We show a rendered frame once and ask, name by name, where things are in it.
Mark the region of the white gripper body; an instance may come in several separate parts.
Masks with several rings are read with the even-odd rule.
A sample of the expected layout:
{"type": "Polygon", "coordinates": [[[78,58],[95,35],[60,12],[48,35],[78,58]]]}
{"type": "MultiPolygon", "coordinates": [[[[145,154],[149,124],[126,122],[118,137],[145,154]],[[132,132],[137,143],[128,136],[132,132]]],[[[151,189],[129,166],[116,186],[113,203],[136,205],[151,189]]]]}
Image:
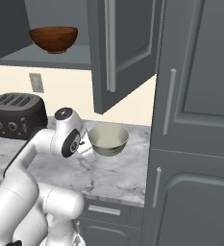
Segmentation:
{"type": "Polygon", "coordinates": [[[82,141],[78,148],[78,153],[86,160],[86,161],[95,161],[96,155],[93,151],[92,145],[88,142],[82,141]]]}

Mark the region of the grey base cabinet door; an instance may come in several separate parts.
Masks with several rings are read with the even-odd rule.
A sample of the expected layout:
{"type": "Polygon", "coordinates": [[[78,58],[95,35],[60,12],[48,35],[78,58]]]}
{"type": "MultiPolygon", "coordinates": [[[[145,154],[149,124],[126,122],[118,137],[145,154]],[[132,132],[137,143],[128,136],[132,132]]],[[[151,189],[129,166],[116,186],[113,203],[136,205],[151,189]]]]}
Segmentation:
{"type": "Polygon", "coordinates": [[[87,246],[139,246],[140,229],[113,223],[78,218],[81,236],[87,246]]]}

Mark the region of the grey tall cabinet door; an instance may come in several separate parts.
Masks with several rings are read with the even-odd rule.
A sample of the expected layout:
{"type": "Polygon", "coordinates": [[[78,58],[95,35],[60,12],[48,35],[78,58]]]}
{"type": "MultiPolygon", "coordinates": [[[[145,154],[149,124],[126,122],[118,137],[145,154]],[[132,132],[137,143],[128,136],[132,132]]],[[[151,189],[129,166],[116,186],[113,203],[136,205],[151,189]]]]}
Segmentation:
{"type": "Polygon", "coordinates": [[[164,0],[151,146],[224,157],[224,0],[164,0]],[[163,135],[172,68],[177,74],[163,135]]]}
{"type": "Polygon", "coordinates": [[[141,246],[224,246],[224,157],[150,151],[141,246]]]}

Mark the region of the pale green bowl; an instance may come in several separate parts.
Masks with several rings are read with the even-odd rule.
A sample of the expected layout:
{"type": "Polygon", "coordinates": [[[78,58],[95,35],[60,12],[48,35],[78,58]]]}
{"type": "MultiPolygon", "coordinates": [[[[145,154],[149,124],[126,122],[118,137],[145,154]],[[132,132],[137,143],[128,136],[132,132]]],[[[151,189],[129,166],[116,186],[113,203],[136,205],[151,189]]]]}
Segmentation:
{"type": "Polygon", "coordinates": [[[125,148],[129,140],[129,132],[120,124],[102,123],[88,132],[88,138],[99,155],[111,157],[125,148]]]}

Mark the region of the grey drawer front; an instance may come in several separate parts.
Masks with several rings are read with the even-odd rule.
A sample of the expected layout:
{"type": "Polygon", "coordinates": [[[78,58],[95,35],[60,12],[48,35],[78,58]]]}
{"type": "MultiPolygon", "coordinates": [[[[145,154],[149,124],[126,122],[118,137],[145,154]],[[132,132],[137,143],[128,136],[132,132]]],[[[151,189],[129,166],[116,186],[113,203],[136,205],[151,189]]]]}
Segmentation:
{"type": "Polygon", "coordinates": [[[105,201],[99,199],[89,199],[88,197],[85,198],[85,208],[81,214],[81,216],[84,218],[113,223],[122,226],[135,227],[135,228],[141,227],[142,215],[143,215],[143,208],[141,207],[124,205],[115,199],[109,199],[105,201]],[[87,209],[89,205],[111,208],[111,209],[120,209],[121,214],[120,216],[116,216],[106,213],[89,211],[87,209]]]}

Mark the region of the dark brown toaster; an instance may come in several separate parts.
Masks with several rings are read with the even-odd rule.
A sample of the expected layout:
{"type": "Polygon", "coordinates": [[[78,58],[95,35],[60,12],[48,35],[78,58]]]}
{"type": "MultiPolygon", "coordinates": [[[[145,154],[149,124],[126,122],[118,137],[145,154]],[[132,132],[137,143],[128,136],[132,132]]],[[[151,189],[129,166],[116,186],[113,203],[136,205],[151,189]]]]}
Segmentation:
{"type": "Polygon", "coordinates": [[[41,97],[19,92],[0,95],[0,137],[28,140],[47,123],[41,97]]]}

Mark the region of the brown wooden bowl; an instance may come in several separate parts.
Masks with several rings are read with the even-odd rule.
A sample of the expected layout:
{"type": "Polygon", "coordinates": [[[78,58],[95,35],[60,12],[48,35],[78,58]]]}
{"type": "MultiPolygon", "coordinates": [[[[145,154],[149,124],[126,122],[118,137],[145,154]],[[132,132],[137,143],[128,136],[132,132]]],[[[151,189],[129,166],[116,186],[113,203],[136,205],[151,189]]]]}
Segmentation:
{"type": "Polygon", "coordinates": [[[41,27],[29,32],[32,41],[49,54],[65,53],[77,39],[78,29],[69,26],[41,27]]]}

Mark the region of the grey wall outlet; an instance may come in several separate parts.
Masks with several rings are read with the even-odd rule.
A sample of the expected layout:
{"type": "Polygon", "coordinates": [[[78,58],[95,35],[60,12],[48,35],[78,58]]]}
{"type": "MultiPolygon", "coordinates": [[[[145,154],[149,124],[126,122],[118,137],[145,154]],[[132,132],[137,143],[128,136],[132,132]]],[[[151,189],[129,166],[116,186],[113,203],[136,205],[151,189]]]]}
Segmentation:
{"type": "Polygon", "coordinates": [[[30,73],[29,76],[33,92],[43,93],[44,88],[41,75],[39,73],[30,73]]]}

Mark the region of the grey wall cabinet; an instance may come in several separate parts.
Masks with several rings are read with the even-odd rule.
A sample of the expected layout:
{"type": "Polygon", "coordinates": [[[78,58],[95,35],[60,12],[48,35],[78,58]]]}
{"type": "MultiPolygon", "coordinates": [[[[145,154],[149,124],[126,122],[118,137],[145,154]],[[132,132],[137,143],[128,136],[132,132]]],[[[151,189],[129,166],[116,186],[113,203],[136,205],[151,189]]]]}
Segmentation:
{"type": "Polygon", "coordinates": [[[0,63],[90,69],[87,0],[0,0],[0,63]],[[63,54],[49,54],[30,38],[31,30],[53,26],[78,29],[63,54]]]}

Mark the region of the grey wall cabinet door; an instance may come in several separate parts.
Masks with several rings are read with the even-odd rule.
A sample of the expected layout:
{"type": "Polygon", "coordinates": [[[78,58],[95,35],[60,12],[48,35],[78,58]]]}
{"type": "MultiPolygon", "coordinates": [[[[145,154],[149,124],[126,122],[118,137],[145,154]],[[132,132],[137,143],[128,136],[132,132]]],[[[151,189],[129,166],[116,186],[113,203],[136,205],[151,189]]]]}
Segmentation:
{"type": "Polygon", "coordinates": [[[162,0],[115,0],[115,92],[107,90],[105,0],[87,0],[94,111],[104,113],[156,73],[162,0]]]}

